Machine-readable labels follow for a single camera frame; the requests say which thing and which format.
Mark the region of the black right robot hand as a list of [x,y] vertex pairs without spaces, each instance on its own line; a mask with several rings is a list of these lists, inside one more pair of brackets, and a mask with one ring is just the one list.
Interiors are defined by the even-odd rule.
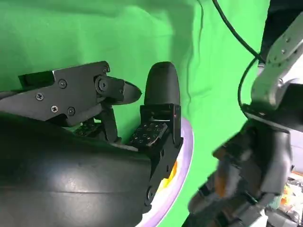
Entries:
[[1,226],[134,227],[150,211],[183,144],[177,71],[151,67],[126,143],[113,106],[142,93],[109,72],[99,61],[30,73],[1,92]]

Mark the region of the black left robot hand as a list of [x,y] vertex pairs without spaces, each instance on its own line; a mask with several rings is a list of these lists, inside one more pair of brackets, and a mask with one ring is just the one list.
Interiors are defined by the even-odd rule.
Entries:
[[248,227],[284,190],[291,172],[290,133],[255,120],[213,152],[216,170],[188,204],[186,227]]

